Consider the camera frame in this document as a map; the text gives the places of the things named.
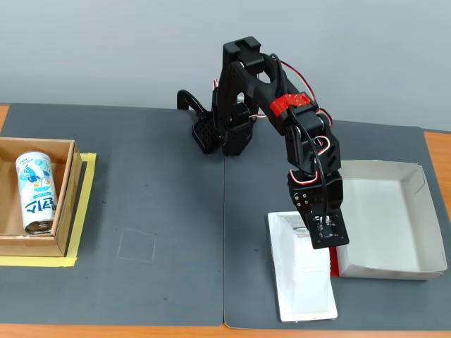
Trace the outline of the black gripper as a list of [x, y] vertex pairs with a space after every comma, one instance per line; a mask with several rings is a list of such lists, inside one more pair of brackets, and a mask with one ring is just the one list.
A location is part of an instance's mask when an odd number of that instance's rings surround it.
[[298, 184], [288, 174], [288, 189], [290, 198], [300, 215], [312, 213], [321, 215], [325, 212], [339, 209], [343, 201], [342, 178], [338, 171], [325, 176], [326, 186], [320, 179], [310, 184]]

